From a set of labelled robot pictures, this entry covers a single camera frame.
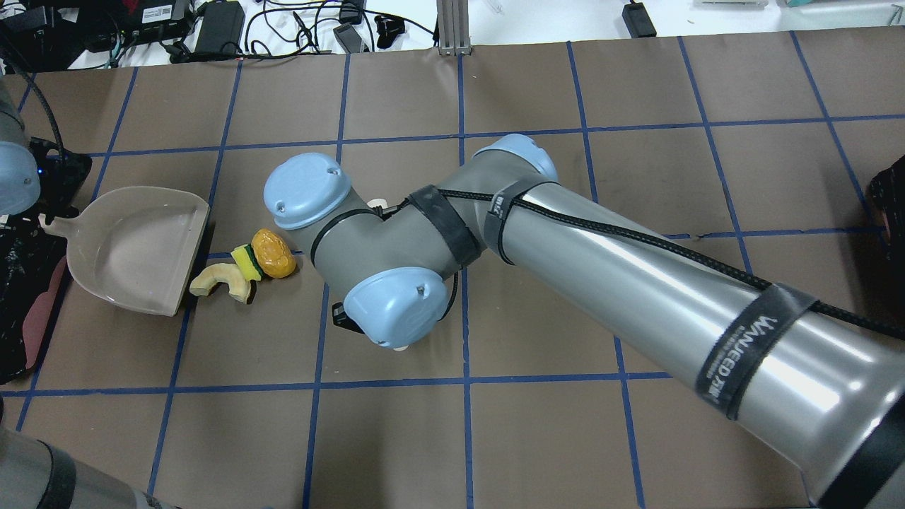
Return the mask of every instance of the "toy food piece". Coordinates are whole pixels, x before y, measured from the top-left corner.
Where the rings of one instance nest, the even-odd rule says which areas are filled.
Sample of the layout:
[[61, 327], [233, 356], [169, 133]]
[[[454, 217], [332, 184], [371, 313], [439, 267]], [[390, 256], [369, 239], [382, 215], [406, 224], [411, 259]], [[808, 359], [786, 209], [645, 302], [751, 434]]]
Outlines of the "toy food piece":
[[242, 271], [242, 276], [247, 281], [260, 281], [264, 276], [264, 271], [261, 270], [258, 261], [254, 259], [254, 251], [251, 244], [236, 247], [230, 255], [233, 256], [235, 264], [239, 265], [239, 270]]
[[292, 251], [276, 235], [267, 228], [261, 228], [252, 238], [252, 250], [254, 258], [258, 261], [264, 273], [272, 278], [286, 277], [295, 270], [295, 258]]
[[213, 264], [208, 265], [188, 285], [188, 292], [192, 295], [210, 295], [211, 290], [218, 283], [229, 285], [229, 294], [240, 303], [248, 303], [248, 296], [252, 294], [252, 284], [242, 275], [239, 265]]

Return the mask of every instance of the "grid of blue tape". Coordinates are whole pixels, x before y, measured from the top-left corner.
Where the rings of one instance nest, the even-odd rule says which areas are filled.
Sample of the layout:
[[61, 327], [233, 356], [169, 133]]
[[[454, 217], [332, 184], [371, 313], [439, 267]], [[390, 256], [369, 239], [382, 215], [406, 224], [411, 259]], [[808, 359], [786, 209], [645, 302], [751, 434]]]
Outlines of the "grid of blue tape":
[[[714, 163], [716, 165], [716, 169], [718, 172], [718, 176], [720, 182], [722, 184], [723, 192], [725, 194], [727, 207], [729, 208], [729, 214], [732, 219], [733, 231], [731, 232], [714, 232], [711, 234], [704, 235], [704, 238], [736, 238], [738, 241], [738, 247], [742, 254], [742, 259], [745, 264], [745, 268], [752, 272], [750, 261], [748, 259], [748, 252], [745, 247], [745, 238], [751, 236], [773, 236], [773, 235], [820, 235], [820, 234], [862, 234], [862, 233], [879, 233], [881, 229], [878, 226], [866, 226], [866, 227], [854, 227], [854, 228], [816, 228], [811, 230], [759, 230], [759, 231], [744, 231], [738, 224], [738, 216], [735, 211], [735, 207], [732, 203], [732, 195], [729, 189], [729, 183], [726, 180], [726, 177], [723, 173], [722, 165], [719, 161], [719, 153], [717, 152], [716, 144], [714, 143], [711, 129], [713, 127], [722, 127], [722, 126], [748, 126], [748, 125], [769, 125], [769, 124], [797, 124], [797, 123], [825, 123], [830, 130], [830, 133], [833, 137], [836, 148], [839, 151], [839, 155], [842, 158], [844, 167], [846, 172], [848, 173], [849, 179], [852, 181], [853, 190], [857, 194], [859, 200], [862, 203], [865, 213], [871, 219], [872, 223], [873, 218], [871, 216], [871, 210], [869, 209], [864, 194], [862, 192], [861, 184], [858, 182], [858, 178], [855, 176], [854, 171], [852, 169], [851, 163], [849, 159], [845, 155], [845, 150], [843, 148], [842, 142], [839, 140], [838, 135], [836, 134], [834, 124], [837, 122], [847, 122], [847, 121], [857, 121], [857, 120], [892, 120], [892, 119], [905, 119], [905, 114], [894, 114], [894, 115], [862, 115], [862, 116], [848, 116], [848, 117], [833, 117], [829, 114], [829, 111], [826, 109], [824, 105], [823, 98], [820, 94], [820, 91], [817, 87], [817, 83], [814, 79], [813, 74], [811, 73], [810, 67], [805, 59], [805, 55], [801, 49], [801, 45], [798, 42], [798, 38], [795, 33], [789, 33], [789, 36], [792, 38], [792, 41], [795, 45], [795, 49], [797, 51], [799, 60], [805, 70], [805, 74], [807, 76], [808, 81], [813, 89], [814, 96], [817, 99], [818, 104], [820, 105], [821, 112], [823, 116], [820, 118], [806, 118], [806, 119], [786, 119], [786, 120], [737, 120], [737, 121], [723, 121], [723, 122], [710, 122], [707, 117], [707, 112], [704, 109], [704, 104], [700, 96], [700, 92], [698, 89], [698, 83], [695, 80], [694, 70], [691, 66], [691, 60], [689, 59], [688, 53], [685, 49], [685, 43], [681, 37], [678, 37], [678, 44], [681, 50], [682, 59], [684, 60], [686, 70], [688, 72], [688, 78], [691, 82], [691, 87], [694, 92], [695, 101], [698, 104], [698, 109], [700, 111], [701, 122], [685, 122], [685, 123], [672, 123], [672, 124], [646, 124], [646, 125], [627, 125], [627, 126], [611, 126], [611, 127], [589, 127], [586, 121], [585, 115], [585, 106], [584, 99], [582, 97], [581, 92], [581, 83], [579, 80], [578, 69], [576, 67], [575, 55], [572, 49], [572, 43], [566, 43], [569, 65], [571, 67], [572, 78], [575, 84], [575, 93], [576, 100], [578, 105], [579, 116], [581, 120], [581, 127], [576, 129], [559, 129], [559, 130], [526, 130], [519, 131], [523, 134], [527, 135], [542, 135], [542, 134], [568, 134], [568, 133], [580, 133], [582, 135], [584, 146], [585, 146], [585, 156], [586, 156], [586, 165], [588, 172], [588, 179], [590, 183], [591, 189], [591, 197], [596, 202], [597, 201], [597, 192], [596, 192], [596, 181], [594, 174], [594, 161], [591, 157], [591, 147], [590, 141], [588, 137], [588, 133], [591, 132], [602, 132], [602, 131], [620, 131], [620, 130], [668, 130], [668, 129], [688, 129], [688, 128], [703, 128], [708, 139], [708, 143], [710, 144], [711, 154], [714, 159]], [[136, 78], [138, 77], [138, 68], [132, 70], [131, 80], [129, 81], [129, 87], [126, 91], [125, 98], [122, 103], [122, 107], [119, 112], [119, 117], [117, 119], [115, 128], [113, 130], [113, 134], [110, 138], [110, 144], [105, 152], [102, 153], [94, 153], [90, 154], [93, 157], [103, 158], [103, 162], [100, 167], [97, 183], [92, 193], [92, 199], [97, 197], [100, 193], [101, 182], [104, 177], [104, 173], [106, 172], [107, 166], [110, 162], [110, 158], [120, 157], [120, 156], [136, 156], [136, 155], [147, 155], [147, 154], [167, 154], [167, 153], [180, 153], [180, 152], [199, 152], [199, 151], [216, 151], [217, 152], [217, 161], [216, 167], [214, 170], [214, 178], [211, 186], [210, 196], [208, 197], [208, 203], [213, 205], [214, 196], [217, 188], [217, 181], [220, 174], [220, 167], [223, 163], [224, 153], [228, 150], [244, 150], [244, 149], [267, 149], [267, 148], [280, 148], [280, 147], [316, 147], [316, 146], [335, 146], [337, 161], [341, 162], [342, 158], [342, 147], [347, 144], [361, 144], [361, 143], [376, 143], [376, 142], [395, 142], [395, 141], [415, 141], [415, 140], [431, 140], [431, 139], [449, 139], [449, 138], [457, 138], [459, 140], [459, 163], [465, 163], [465, 140], [468, 138], [495, 138], [504, 136], [509, 134], [509, 131], [493, 131], [493, 132], [465, 132], [465, 113], [464, 113], [464, 85], [463, 85], [463, 72], [462, 72], [462, 57], [458, 57], [458, 108], [459, 108], [459, 129], [457, 133], [450, 133], [449, 135], [432, 135], [432, 136], [407, 136], [407, 137], [396, 137], [396, 138], [371, 138], [371, 139], [344, 139], [344, 126], [345, 126], [345, 116], [346, 116], [346, 100], [348, 96], [348, 76], [349, 76], [349, 65], [350, 65], [350, 57], [346, 56], [345, 67], [343, 72], [343, 86], [342, 86], [342, 100], [340, 104], [340, 116], [339, 116], [339, 128], [338, 135], [336, 139], [329, 140], [317, 140], [317, 141], [300, 141], [300, 142], [286, 142], [286, 143], [257, 143], [257, 144], [245, 144], [245, 145], [227, 145], [226, 140], [229, 135], [230, 123], [233, 116], [233, 106], [235, 104], [236, 94], [239, 90], [240, 80], [242, 77], [242, 63], [239, 62], [236, 66], [235, 78], [233, 83], [233, 91], [229, 102], [229, 107], [227, 111], [226, 121], [223, 130], [223, 136], [221, 137], [220, 144], [218, 146], [211, 147], [194, 147], [188, 149], [150, 149], [150, 150], [125, 150], [125, 151], [116, 151], [114, 150], [114, 146], [116, 144], [117, 136], [119, 135], [119, 128], [122, 125], [123, 117], [126, 113], [126, 109], [129, 105], [129, 98], [131, 97], [132, 90], [135, 85]], [[26, 89], [22, 100], [18, 105], [19, 111], [22, 110], [25, 105], [26, 100], [29, 97], [30, 89]], [[691, 238], [689, 234], [671, 234], [667, 235], [669, 238], [673, 239], [682, 239], [682, 238]], [[227, 253], [212, 253], [209, 255], [210, 258], [223, 258], [228, 257]], [[56, 307], [56, 311], [59, 309], [58, 300]], [[0, 394], [6, 397], [24, 397], [24, 403], [22, 406], [22, 410], [20, 412], [18, 421], [16, 423], [16, 429], [21, 430], [24, 424], [25, 417], [28, 413], [28, 408], [31, 403], [32, 398], [36, 397], [49, 397], [49, 396], [87, 396], [87, 395], [133, 395], [133, 394], [165, 394], [167, 395], [167, 402], [164, 408], [164, 414], [161, 419], [160, 431], [157, 439], [157, 448], [154, 456], [154, 463], [152, 466], [152, 472], [150, 479], [148, 480], [148, 492], [153, 494], [155, 484], [157, 481], [157, 472], [160, 467], [160, 457], [163, 451], [164, 442], [167, 436], [167, 425], [169, 422], [169, 414], [172, 408], [173, 397], [176, 394], [188, 394], [188, 393], [217, 393], [217, 392], [254, 392], [254, 391], [274, 391], [274, 390], [311, 390], [313, 397], [311, 402], [311, 412], [310, 412], [310, 428], [309, 428], [309, 444], [308, 444], [308, 455], [306, 458], [306, 474], [304, 480], [303, 487], [303, 507], [310, 506], [310, 490], [311, 490], [311, 474], [314, 467], [314, 450], [315, 443], [317, 439], [317, 424], [318, 424], [318, 409], [319, 409], [319, 394], [322, 389], [326, 390], [334, 390], [334, 389], [362, 389], [362, 388], [376, 388], [376, 387], [411, 387], [411, 386], [424, 386], [424, 385], [461, 385], [463, 387], [463, 405], [464, 405], [464, 429], [465, 429], [465, 470], [466, 470], [466, 506], [469, 509], [474, 507], [474, 492], [473, 492], [473, 479], [472, 479], [472, 403], [471, 403], [471, 385], [472, 384], [485, 384], [485, 383], [538, 383], [538, 382], [568, 382], [568, 381], [619, 381], [622, 387], [622, 398], [624, 405], [624, 413], [625, 413], [625, 426], [627, 432], [627, 441], [629, 446], [629, 453], [632, 462], [633, 469], [633, 478], [635, 483], [635, 494], [637, 498], [637, 503], [639, 507], [644, 509], [645, 501], [644, 501], [644, 490], [642, 483], [642, 475], [641, 475], [641, 463], [638, 457], [637, 445], [635, 443], [635, 432], [634, 432], [634, 420], [632, 416], [632, 403], [631, 398], [629, 396], [628, 389], [628, 381], [634, 379], [668, 379], [670, 377], [669, 374], [655, 371], [655, 372], [628, 372], [625, 369], [625, 362], [622, 351], [622, 343], [619, 338], [613, 337], [614, 341], [614, 353], [617, 361], [618, 372], [616, 373], [587, 373], [587, 374], [570, 374], [570, 375], [540, 375], [540, 376], [499, 376], [499, 377], [473, 377], [471, 375], [470, 369], [470, 353], [469, 353], [469, 323], [468, 323], [468, 273], [467, 270], [462, 272], [462, 376], [456, 378], [443, 378], [443, 379], [387, 379], [387, 380], [365, 380], [365, 381], [350, 381], [350, 382], [324, 382], [321, 380], [321, 372], [323, 369], [323, 356], [324, 356], [324, 342], [326, 338], [326, 329], [328, 323], [328, 309], [329, 309], [329, 288], [324, 285], [323, 288], [323, 297], [321, 302], [321, 314], [320, 314], [320, 327], [319, 327], [319, 337], [318, 337], [318, 350], [317, 350], [317, 360], [316, 360], [316, 370], [314, 381], [311, 383], [284, 383], [284, 384], [256, 384], [256, 385], [223, 385], [223, 386], [177, 386], [176, 379], [178, 377], [179, 365], [182, 359], [183, 347], [185, 345], [186, 340], [186, 331], [188, 329], [188, 323], [191, 319], [191, 310], [186, 309], [183, 318], [182, 325], [179, 332], [179, 341], [176, 346], [176, 356], [173, 361], [173, 369], [170, 376], [169, 385], [166, 387], [144, 387], [144, 388], [109, 388], [109, 389], [38, 389], [38, 379], [41, 376], [41, 367], [35, 371], [31, 378], [31, 382], [29, 385], [29, 389], [25, 390], [3, 390], [0, 391]]]

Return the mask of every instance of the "light blue joint cap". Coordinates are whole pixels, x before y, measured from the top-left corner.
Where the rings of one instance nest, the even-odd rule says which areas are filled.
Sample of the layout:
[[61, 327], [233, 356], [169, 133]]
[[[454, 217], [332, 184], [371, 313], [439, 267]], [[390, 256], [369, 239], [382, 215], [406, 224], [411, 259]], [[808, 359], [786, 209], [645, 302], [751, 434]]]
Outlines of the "light blue joint cap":
[[22, 145], [0, 141], [0, 216], [20, 214], [41, 195], [38, 166]]
[[559, 181], [557, 167], [554, 166], [553, 159], [547, 155], [547, 152], [544, 149], [538, 147], [538, 144], [535, 143], [533, 139], [524, 134], [507, 134], [493, 144], [478, 150], [474, 153], [474, 156], [477, 156], [484, 150], [502, 150], [519, 156], [520, 158], [525, 159], [544, 177], [555, 180], [556, 182]]
[[446, 285], [423, 267], [399, 267], [356, 284], [343, 308], [371, 341], [401, 348], [423, 338], [443, 317]]
[[310, 152], [279, 165], [264, 184], [264, 206], [284, 230], [311, 225], [346, 199], [352, 179], [330, 156]]

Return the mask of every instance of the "dustpan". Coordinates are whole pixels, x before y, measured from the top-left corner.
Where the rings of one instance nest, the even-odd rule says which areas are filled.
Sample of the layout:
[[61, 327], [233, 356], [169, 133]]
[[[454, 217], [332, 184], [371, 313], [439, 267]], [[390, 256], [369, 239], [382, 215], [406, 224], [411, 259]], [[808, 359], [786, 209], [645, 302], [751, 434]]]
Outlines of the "dustpan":
[[72, 279], [89, 293], [131, 311], [173, 316], [208, 210], [185, 191], [123, 187], [74, 219], [57, 217], [44, 231], [66, 237]]

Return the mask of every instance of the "dustpan handle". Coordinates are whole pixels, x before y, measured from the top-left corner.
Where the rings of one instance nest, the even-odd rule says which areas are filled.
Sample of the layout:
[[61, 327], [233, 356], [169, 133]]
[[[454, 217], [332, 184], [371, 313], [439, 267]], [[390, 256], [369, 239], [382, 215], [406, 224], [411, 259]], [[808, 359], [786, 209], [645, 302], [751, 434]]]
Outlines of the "dustpan handle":
[[76, 222], [74, 219], [56, 217], [49, 225], [44, 225], [43, 230], [48, 235], [61, 236], [67, 239], [75, 236]]

